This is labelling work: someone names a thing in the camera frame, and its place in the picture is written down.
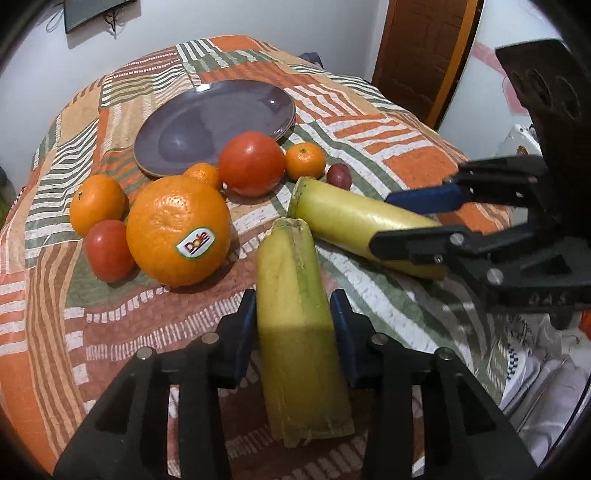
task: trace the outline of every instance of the grape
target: grape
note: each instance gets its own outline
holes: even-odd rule
[[[344,163],[335,163],[329,168],[326,181],[340,189],[349,190],[352,181],[349,167]]]

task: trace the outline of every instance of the striped bedspread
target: striped bedspread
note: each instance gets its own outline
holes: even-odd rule
[[[345,162],[353,191],[383,198],[393,190],[440,184],[465,157],[409,112],[362,79],[326,72],[252,38],[196,40],[142,57],[78,93],[52,123],[33,158],[33,172],[0,232],[0,404],[41,464],[51,471],[101,392],[141,346],[159,352],[186,346],[235,312],[254,284],[255,253],[272,221],[285,215],[293,184],[270,199],[230,204],[238,233],[227,264],[195,288],[171,291],[143,273],[116,287],[97,280],[69,222],[78,185],[106,173],[133,203],[149,182],[134,161],[142,123],[173,96],[201,83],[255,79],[295,101],[287,149],[312,141],[329,163]],[[467,205],[441,215],[492,232],[508,212]],[[453,348],[500,400],[506,377],[503,328],[475,308],[455,278],[419,281],[318,242],[328,292],[344,288],[375,327],[412,348]],[[253,354],[235,391],[220,391],[234,478],[357,478],[365,449],[368,397],[355,393],[357,434],[284,449],[271,438]],[[170,394],[169,470],[176,455],[178,389]],[[415,399],[420,427],[420,396]],[[419,459],[422,442],[415,449]]]

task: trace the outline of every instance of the wooden door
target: wooden door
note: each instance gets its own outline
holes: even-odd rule
[[[431,127],[472,45],[483,0],[390,0],[373,84]]]

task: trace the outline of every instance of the door frame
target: door frame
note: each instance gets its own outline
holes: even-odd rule
[[[382,76],[384,64],[387,62],[386,49],[390,40],[390,32],[392,31],[392,23],[396,16],[396,7],[399,0],[390,0],[388,5],[388,12],[386,13],[386,21],[384,23],[384,32],[382,33],[382,41],[379,45],[378,59],[375,64],[374,76],[372,83],[377,85],[379,78]],[[462,24],[457,34],[456,44],[452,51],[446,73],[443,81],[437,92],[433,107],[425,120],[425,124],[431,128],[437,129],[443,120],[449,103],[452,100],[453,94],[456,91],[457,84],[460,81],[460,76],[466,65],[470,55],[470,49],[476,37],[476,30],[482,15],[485,0],[467,0],[466,10],[462,18]]]

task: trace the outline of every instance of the wall-mounted tv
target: wall-mounted tv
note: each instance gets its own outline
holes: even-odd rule
[[[84,22],[135,0],[64,0],[66,33]]]

